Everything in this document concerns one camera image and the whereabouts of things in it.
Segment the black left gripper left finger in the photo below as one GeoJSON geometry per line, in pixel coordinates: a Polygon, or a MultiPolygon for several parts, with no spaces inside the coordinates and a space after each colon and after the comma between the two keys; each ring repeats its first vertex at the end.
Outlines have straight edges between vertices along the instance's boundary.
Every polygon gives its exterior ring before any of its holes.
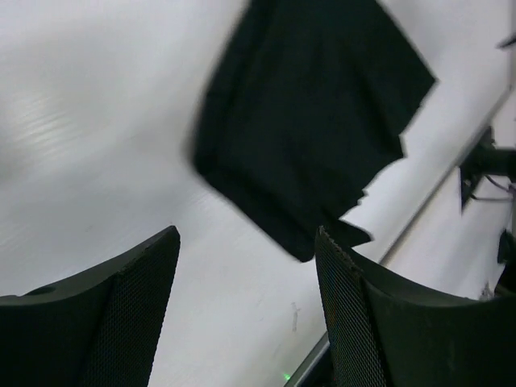
{"type": "Polygon", "coordinates": [[[174,227],[23,296],[1,298],[3,386],[146,386],[181,246],[174,227]]]}

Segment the black pleated skirt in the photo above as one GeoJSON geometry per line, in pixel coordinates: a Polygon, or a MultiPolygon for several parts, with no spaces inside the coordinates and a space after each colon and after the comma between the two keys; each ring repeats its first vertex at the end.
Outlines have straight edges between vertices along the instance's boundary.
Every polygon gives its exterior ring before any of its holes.
{"type": "Polygon", "coordinates": [[[207,87],[196,172],[292,257],[341,221],[384,168],[435,78],[376,1],[252,1],[207,87]]]}

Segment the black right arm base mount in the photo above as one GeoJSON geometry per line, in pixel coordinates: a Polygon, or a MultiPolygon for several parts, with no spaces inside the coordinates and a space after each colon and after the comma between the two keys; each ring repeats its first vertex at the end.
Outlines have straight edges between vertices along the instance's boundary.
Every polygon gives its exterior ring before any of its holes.
{"type": "Polygon", "coordinates": [[[462,210],[470,200],[497,201],[494,198],[479,198],[474,194],[484,177],[509,194],[508,198],[501,198],[501,201],[513,201],[515,197],[515,148],[497,147],[491,125],[483,130],[480,139],[464,158],[459,169],[462,210]]]}

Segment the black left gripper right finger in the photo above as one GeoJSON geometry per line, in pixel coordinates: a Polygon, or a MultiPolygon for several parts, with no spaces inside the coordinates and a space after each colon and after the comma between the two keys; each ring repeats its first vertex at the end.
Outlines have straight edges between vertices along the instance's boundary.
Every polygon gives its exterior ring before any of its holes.
{"type": "Polygon", "coordinates": [[[479,301],[428,288],[323,228],[315,262],[337,385],[514,385],[514,296],[479,301]]]}

